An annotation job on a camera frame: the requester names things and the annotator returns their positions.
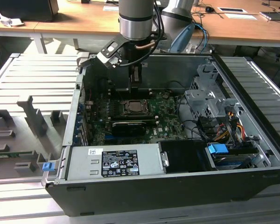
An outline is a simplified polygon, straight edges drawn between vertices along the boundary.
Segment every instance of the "copper tube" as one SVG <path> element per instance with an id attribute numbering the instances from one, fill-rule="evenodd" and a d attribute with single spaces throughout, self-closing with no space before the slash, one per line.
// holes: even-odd
<path id="1" fill-rule="evenodd" d="M 148 44 L 143 45 L 143 46 L 138 46 L 138 45 L 136 45 L 135 48 L 136 48 L 137 50 L 143 50 L 143 49 L 146 49 L 146 48 L 151 48 L 151 47 L 154 46 L 154 45 L 155 45 L 155 42 L 151 42 L 151 43 L 148 43 Z"/>

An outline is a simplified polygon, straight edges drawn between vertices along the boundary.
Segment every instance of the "motherboard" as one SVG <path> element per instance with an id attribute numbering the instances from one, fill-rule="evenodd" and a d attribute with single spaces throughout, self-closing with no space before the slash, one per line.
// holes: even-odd
<path id="1" fill-rule="evenodd" d="M 89 111 L 90 145 L 157 143 L 186 139 L 170 91 L 152 91 L 145 99 L 100 95 Z"/>

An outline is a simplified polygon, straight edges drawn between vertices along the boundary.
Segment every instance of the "paper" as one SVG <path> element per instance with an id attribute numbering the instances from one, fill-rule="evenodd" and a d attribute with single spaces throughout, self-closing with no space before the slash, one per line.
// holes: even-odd
<path id="1" fill-rule="evenodd" d="M 10 19 L 1 15 L 1 13 L 0 13 L 0 22 L 6 27 L 24 25 L 24 23 L 20 19 Z"/>
<path id="2" fill-rule="evenodd" d="M 103 11 L 118 11 L 118 6 L 104 6 Z"/>
<path id="3" fill-rule="evenodd" d="M 252 15 L 245 15 L 245 14 L 230 14 L 230 13 L 225 13 L 225 15 L 229 19 L 244 19 L 244 20 L 257 20 L 254 16 Z"/>

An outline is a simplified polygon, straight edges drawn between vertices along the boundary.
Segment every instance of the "wire bundle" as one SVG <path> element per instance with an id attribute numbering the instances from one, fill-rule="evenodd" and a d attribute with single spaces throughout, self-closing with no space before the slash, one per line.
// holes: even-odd
<path id="1" fill-rule="evenodd" d="M 240 131 L 241 131 L 241 138 L 244 141 L 245 140 L 245 129 L 239 123 L 237 123 L 237 127 L 240 129 Z"/>
<path id="2" fill-rule="evenodd" d="M 219 127 L 218 127 L 218 131 L 217 131 L 217 135 L 219 135 L 219 132 L 220 130 L 222 129 L 222 127 L 224 127 L 225 124 L 221 124 Z M 214 138 L 214 141 L 221 141 L 221 140 L 224 140 L 224 139 L 227 139 L 229 138 L 229 131 L 226 130 L 224 131 L 221 135 L 217 136 L 216 138 Z"/>
<path id="3" fill-rule="evenodd" d="M 194 23 L 194 24 L 195 24 L 195 26 L 197 26 L 198 28 L 200 28 L 201 31 L 202 31 L 202 33 L 203 33 L 203 37 L 202 37 L 200 43 L 198 44 L 198 46 L 196 47 L 196 49 L 199 50 L 198 48 L 200 47 L 200 45 L 202 44 L 202 42 L 203 42 L 203 40 L 204 40 L 204 46 L 203 46 L 202 50 L 199 50 L 199 51 L 200 51 L 200 54 L 201 54 L 201 53 L 203 52 L 203 50 L 205 49 L 205 47 L 206 47 L 208 41 L 209 41 L 210 34 L 209 34 L 209 32 L 208 32 L 206 29 L 204 29 L 204 28 L 202 27 L 202 22 L 201 22 L 201 25 L 199 25 L 199 24 L 197 24 L 197 23 Z"/>

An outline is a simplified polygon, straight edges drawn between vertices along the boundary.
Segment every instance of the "blue plastic tab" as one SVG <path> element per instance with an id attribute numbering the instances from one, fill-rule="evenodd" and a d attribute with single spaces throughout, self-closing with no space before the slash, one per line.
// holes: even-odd
<path id="1" fill-rule="evenodd" d="M 171 47 L 169 49 L 170 53 L 182 53 L 183 50 L 187 47 L 192 34 L 195 30 L 195 24 L 191 23 L 185 29 L 183 29 L 179 35 L 172 42 Z"/>
<path id="2" fill-rule="evenodd" d="M 213 153 L 228 153 L 228 149 L 225 144 L 211 144 L 208 146 L 211 154 Z"/>
<path id="3" fill-rule="evenodd" d="M 54 171 L 55 170 L 55 163 L 54 162 L 45 162 L 42 166 L 43 172 L 45 171 Z"/>

